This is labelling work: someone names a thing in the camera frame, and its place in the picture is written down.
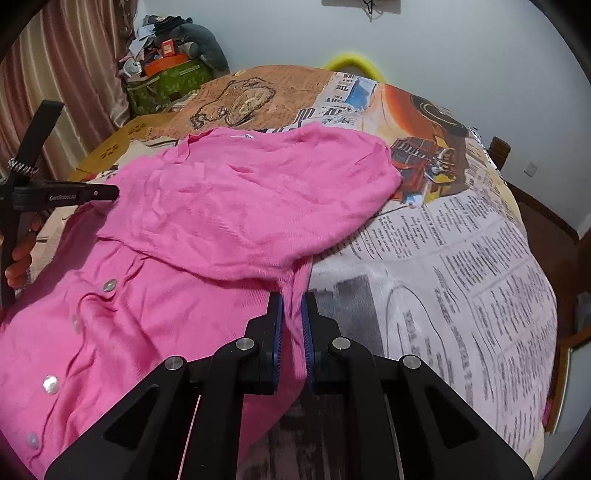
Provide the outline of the person's left hand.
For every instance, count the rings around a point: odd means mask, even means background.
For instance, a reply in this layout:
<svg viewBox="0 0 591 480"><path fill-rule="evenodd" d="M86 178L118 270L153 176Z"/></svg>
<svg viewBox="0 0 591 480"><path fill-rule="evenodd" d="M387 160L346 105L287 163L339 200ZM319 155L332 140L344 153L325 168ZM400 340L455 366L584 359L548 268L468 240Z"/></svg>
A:
<svg viewBox="0 0 591 480"><path fill-rule="evenodd" d="M27 281L27 271L32 263L31 252L36 244L44 220L39 213L31 217L28 231L19 239L11 256L12 263L5 270L8 286L13 290L22 288Z"/></svg>

